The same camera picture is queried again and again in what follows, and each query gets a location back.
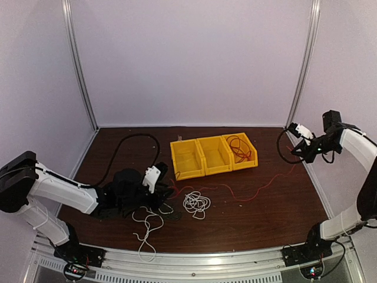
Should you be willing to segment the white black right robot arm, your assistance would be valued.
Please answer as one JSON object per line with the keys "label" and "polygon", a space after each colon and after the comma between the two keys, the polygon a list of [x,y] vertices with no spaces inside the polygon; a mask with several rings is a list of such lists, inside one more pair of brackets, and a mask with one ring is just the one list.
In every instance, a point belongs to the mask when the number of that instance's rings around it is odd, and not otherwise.
{"label": "white black right robot arm", "polygon": [[316,156],[345,153],[356,166],[337,169],[333,183],[344,186],[339,197],[348,208],[333,218],[317,223],[310,229],[306,242],[293,248],[294,258],[316,260],[331,255],[331,245],[341,236],[348,236],[376,219],[376,143],[353,124],[344,123],[340,112],[329,110],[322,116],[324,134],[316,136],[299,123],[291,123],[287,130],[300,142],[291,151],[301,161],[309,164]]}

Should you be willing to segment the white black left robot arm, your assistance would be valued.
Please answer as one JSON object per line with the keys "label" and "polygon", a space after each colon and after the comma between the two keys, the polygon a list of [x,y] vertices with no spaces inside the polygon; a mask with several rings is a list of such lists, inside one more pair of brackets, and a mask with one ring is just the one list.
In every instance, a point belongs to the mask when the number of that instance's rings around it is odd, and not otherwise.
{"label": "white black left robot arm", "polygon": [[36,198],[43,197],[70,206],[94,218],[129,215],[141,206],[157,210],[173,194],[161,182],[167,165],[160,162],[144,174],[135,169],[117,172],[101,187],[67,179],[49,170],[26,151],[1,168],[1,211],[23,217],[44,234],[58,256],[78,262],[87,256],[75,229],[49,213]]}

